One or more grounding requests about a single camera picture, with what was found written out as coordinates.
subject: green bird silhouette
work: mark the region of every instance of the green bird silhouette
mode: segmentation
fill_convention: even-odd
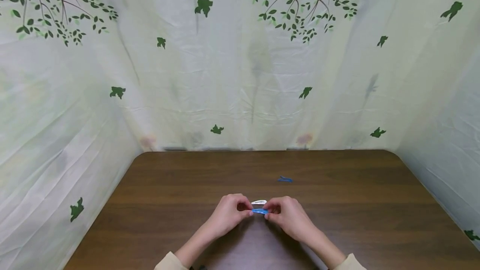
[[[157,42],[157,47],[163,47],[163,49],[165,49],[165,42],[167,42],[167,40],[162,37],[158,37]]]
[[[110,97],[115,97],[117,95],[118,97],[123,96],[123,92],[125,92],[127,89],[124,87],[112,87],[112,92],[110,93]]]
[[[70,215],[72,215],[72,217],[70,218],[70,222],[75,220],[80,215],[80,213],[83,211],[82,202],[83,202],[83,198],[80,197],[80,199],[77,201],[76,206],[75,205],[70,205],[70,208],[72,209],[72,213],[70,214]]]
[[[195,8],[195,14],[200,14],[203,11],[205,18],[207,18],[210,7],[213,5],[213,1],[197,0],[197,5],[198,7]]]
[[[372,137],[375,137],[375,138],[378,137],[378,138],[379,138],[380,135],[385,134],[386,132],[387,132],[386,130],[382,130],[382,131],[381,131],[380,128],[377,128],[377,129],[376,129],[373,133],[371,133],[370,135],[371,135]]]
[[[383,43],[385,43],[385,41],[388,39],[387,36],[381,36],[380,37],[380,42],[377,44],[377,47],[380,46],[380,48],[382,48],[383,46]]]
[[[305,89],[303,89],[303,93],[300,94],[299,98],[303,97],[303,99],[306,99],[306,97],[308,96],[308,94],[312,89],[313,89],[312,87],[306,87]]]
[[[468,237],[469,239],[471,239],[472,241],[480,240],[479,236],[477,236],[477,235],[475,235],[475,234],[473,233],[473,230],[471,230],[471,231],[463,231],[463,232],[464,232],[465,235],[467,235],[467,237]]]
[[[218,135],[221,135],[222,134],[222,130],[223,128],[222,127],[218,127],[216,124],[215,126],[210,130],[212,133],[214,134],[218,134]]]
[[[453,2],[452,6],[450,7],[450,9],[446,12],[444,12],[442,15],[440,15],[440,18],[447,18],[448,15],[450,15],[450,17],[448,18],[448,21],[452,20],[453,17],[455,17],[455,15],[458,13],[459,10],[461,10],[463,7],[463,4],[459,1],[455,1]]]

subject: tabletop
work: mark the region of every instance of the tabletop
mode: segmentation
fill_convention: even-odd
[[[279,182],[280,176],[293,182]],[[141,154],[65,270],[153,270],[230,193],[251,201],[296,198],[313,223],[368,270],[480,269],[480,253],[397,156],[304,150]],[[200,265],[326,269],[261,214],[212,244],[194,268]]]

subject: blue hair clip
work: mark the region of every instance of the blue hair clip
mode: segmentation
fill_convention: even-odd
[[[264,209],[253,209],[252,212],[254,213],[257,213],[257,214],[268,214],[268,210],[264,210]]]
[[[289,183],[292,183],[293,180],[291,178],[287,178],[287,177],[283,177],[280,175],[280,178],[277,179],[278,182],[289,182]]]

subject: white curtain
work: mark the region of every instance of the white curtain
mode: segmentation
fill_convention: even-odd
[[[480,248],[478,0],[0,14],[0,269],[61,269],[133,158],[176,149],[391,150]]]

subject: person's left hand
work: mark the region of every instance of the person's left hand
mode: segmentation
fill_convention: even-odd
[[[202,231],[212,240],[231,231],[243,219],[253,215],[253,206],[242,194],[228,194],[222,197],[211,217],[202,225]]]

